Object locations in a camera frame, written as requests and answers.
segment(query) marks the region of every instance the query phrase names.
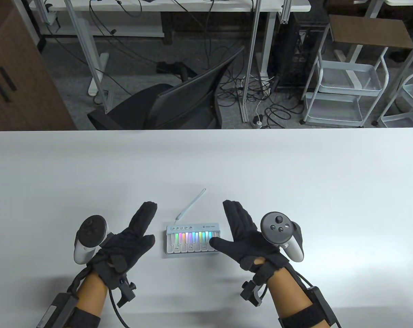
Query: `mini keyboard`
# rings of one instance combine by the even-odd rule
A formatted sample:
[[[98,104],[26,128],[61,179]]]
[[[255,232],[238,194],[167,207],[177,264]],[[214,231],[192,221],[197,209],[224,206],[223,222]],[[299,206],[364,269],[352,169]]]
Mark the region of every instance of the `mini keyboard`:
[[[214,252],[209,239],[220,237],[218,223],[167,226],[167,254]]]

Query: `hand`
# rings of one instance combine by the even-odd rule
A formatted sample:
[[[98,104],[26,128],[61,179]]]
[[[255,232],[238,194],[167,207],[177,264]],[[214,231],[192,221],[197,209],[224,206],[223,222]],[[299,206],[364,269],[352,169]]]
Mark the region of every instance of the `hand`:
[[[251,272],[256,272],[265,260],[269,261],[276,269],[283,268],[288,263],[288,259],[279,253],[279,247],[269,243],[257,230],[249,213],[240,203],[225,200],[223,207],[234,241],[229,242],[220,237],[213,237],[209,240],[212,247],[234,259],[245,270]],[[242,265],[243,259],[247,261],[248,258],[250,258],[250,267]]]
[[[158,205],[145,202],[130,221],[129,227],[112,236],[91,259],[88,265],[108,261],[119,274],[128,272],[152,246],[155,236],[144,233],[155,216]]]

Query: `white cart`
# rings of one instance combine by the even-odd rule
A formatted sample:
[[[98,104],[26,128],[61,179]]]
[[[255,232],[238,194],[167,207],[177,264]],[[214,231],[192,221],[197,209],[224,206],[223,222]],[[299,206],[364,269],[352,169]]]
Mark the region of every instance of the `white cart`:
[[[330,29],[331,24],[325,29],[316,60],[303,91],[302,100],[305,112],[301,123],[363,126],[389,82],[389,71],[384,60],[388,47],[384,48],[375,66],[324,60],[322,47]],[[380,82],[376,73],[380,64],[385,73],[383,83]],[[314,72],[317,75],[316,88],[314,92],[307,92]],[[362,96],[375,97],[364,115],[360,109]]]
[[[413,127],[413,74],[408,76],[402,85],[398,88],[393,97],[391,97],[389,103],[382,114],[378,117],[376,121],[372,122],[372,125],[378,126],[378,123],[381,122],[386,128],[411,128]],[[385,116],[391,105],[395,100],[401,97],[409,105],[410,110],[407,113],[388,115]]]

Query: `cabinet door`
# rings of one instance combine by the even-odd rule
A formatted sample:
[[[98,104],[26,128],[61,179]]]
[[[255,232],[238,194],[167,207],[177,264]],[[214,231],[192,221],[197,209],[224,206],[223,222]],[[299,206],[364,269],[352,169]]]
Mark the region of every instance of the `cabinet door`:
[[[16,9],[0,27],[0,130],[76,130]]]

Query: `wrist strap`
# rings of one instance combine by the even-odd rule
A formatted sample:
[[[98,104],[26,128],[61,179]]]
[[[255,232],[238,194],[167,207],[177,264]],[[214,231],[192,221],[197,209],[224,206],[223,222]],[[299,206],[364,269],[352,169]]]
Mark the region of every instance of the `wrist strap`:
[[[65,326],[69,328],[97,328],[99,323],[99,317],[75,307]]]
[[[290,317],[278,320],[283,328],[311,328],[325,320],[325,314],[318,304],[313,303]]]

